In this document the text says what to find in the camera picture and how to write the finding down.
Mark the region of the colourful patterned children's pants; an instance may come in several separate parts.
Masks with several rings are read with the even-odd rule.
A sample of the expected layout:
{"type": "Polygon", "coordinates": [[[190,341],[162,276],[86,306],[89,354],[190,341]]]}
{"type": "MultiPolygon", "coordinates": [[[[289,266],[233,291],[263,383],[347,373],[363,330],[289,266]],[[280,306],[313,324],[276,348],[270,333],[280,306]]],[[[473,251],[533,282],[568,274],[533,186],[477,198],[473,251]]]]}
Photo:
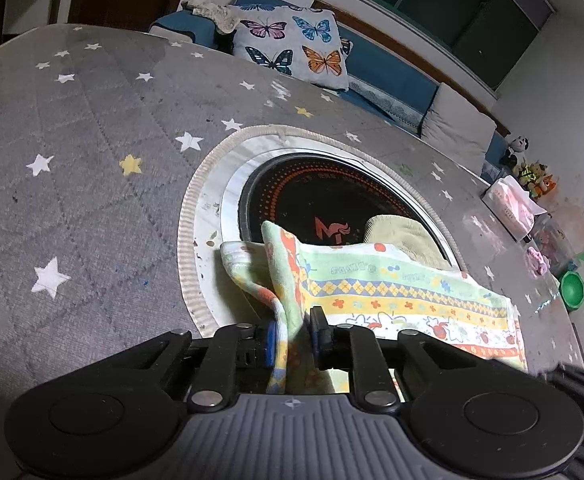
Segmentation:
{"type": "Polygon", "coordinates": [[[369,328],[393,339],[418,330],[481,359],[526,370],[520,313],[506,297],[466,272],[423,258],[429,234],[375,235],[365,243],[318,246],[266,221],[259,243],[225,242],[220,256],[234,284],[275,315],[269,393],[345,392],[342,372],[322,372],[312,359],[309,313],[318,306],[332,325],[369,328]]]}

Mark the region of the green plastic bowl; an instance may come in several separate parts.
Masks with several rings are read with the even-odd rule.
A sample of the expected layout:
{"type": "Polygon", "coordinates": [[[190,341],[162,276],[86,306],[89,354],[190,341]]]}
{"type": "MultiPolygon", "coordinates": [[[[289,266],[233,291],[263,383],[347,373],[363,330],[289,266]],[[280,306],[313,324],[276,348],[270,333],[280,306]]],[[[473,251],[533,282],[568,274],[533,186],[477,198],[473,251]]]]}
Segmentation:
{"type": "Polygon", "coordinates": [[[560,295],[566,310],[573,312],[584,304],[584,281],[576,271],[566,271],[560,280],[560,295]]]}

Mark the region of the round black table heater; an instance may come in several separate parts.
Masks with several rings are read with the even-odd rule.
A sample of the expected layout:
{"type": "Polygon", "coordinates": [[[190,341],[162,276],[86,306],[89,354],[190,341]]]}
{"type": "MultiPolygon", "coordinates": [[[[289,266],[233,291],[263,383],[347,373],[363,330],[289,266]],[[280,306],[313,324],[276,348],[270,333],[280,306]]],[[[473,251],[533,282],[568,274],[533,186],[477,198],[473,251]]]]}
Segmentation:
{"type": "Polygon", "coordinates": [[[420,223],[453,269],[460,249],[426,199],[396,171],[328,136],[284,125],[231,133],[202,160],[181,202],[177,262],[181,295],[204,337],[220,326],[255,323],[266,310],[240,292],[222,267],[225,242],[257,242],[263,221],[302,242],[362,241],[376,214],[420,223]]]}

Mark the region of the pink tissue box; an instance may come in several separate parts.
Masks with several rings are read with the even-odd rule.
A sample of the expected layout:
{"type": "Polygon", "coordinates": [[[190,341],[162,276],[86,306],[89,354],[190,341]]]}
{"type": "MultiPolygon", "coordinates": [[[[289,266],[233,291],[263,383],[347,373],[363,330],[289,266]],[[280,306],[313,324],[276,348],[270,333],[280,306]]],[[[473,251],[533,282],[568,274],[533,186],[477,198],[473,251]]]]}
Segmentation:
{"type": "Polygon", "coordinates": [[[482,201],[517,242],[532,232],[538,216],[547,213],[513,176],[497,179],[482,201]]]}

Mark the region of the orange plush toys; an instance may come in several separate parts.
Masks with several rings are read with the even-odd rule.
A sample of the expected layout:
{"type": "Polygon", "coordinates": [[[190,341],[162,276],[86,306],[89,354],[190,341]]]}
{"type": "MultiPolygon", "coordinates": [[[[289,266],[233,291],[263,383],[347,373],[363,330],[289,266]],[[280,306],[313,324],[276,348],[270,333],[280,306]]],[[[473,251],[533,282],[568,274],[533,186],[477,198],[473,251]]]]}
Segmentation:
{"type": "Polygon", "coordinates": [[[548,172],[548,166],[541,162],[521,165],[518,181],[522,188],[530,194],[532,200],[538,200],[547,195],[557,186],[554,176],[548,172]]]}

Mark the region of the panda plush toy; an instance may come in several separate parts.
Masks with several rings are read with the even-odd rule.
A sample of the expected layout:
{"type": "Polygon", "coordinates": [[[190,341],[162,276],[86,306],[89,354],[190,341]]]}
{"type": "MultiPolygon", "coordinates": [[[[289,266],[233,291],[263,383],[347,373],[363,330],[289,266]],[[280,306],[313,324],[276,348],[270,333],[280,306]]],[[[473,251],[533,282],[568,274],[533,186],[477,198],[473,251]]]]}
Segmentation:
{"type": "Polygon", "coordinates": [[[528,149],[528,139],[525,136],[518,136],[513,139],[506,148],[505,154],[499,159],[501,166],[514,171],[525,162],[525,154],[528,149]]]}

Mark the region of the beige cushion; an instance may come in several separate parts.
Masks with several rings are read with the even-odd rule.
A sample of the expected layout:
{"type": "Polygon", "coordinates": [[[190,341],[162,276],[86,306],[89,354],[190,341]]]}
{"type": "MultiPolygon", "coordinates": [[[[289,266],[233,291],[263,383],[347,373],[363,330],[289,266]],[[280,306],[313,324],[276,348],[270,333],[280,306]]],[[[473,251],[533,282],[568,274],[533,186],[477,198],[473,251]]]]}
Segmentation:
{"type": "Polygon", "coordinates": [[[478,176],[497,125],[442,82],[421,124],[421,139],[478,176]]]}

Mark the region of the grey star-patterned table cover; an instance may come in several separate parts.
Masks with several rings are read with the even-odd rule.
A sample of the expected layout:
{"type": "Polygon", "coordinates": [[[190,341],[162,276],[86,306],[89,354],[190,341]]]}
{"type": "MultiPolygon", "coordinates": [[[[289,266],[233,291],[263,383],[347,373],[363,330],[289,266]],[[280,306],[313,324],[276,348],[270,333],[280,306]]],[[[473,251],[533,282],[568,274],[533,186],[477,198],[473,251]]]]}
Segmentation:
{"type": "Polygon", "coordinates": [[[52,25],[0,47],[0,479],[19,473],[2,426],[20,393],[193,329],[177,274],[182,198],[226,136],[269,124],[328,136],[416,188],[470,274],[520,311],[531,372],[584,363],[563,304],[540,304],[519,246],[482,203],[482,181],[411,134],[214,50],[52,25]]]}

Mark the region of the butterfly print pillow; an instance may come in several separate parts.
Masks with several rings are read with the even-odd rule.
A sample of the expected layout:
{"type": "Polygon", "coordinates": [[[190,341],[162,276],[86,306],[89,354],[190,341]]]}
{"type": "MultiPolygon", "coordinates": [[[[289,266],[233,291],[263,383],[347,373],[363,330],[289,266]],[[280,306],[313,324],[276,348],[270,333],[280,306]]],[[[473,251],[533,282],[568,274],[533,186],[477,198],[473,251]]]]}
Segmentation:
{"type": "Polygon", "coordinates": [[[234,56],[324,88],[348,89],[346,53],[331,11],[259,3],[230,10],[238,18],[234,56]]]}

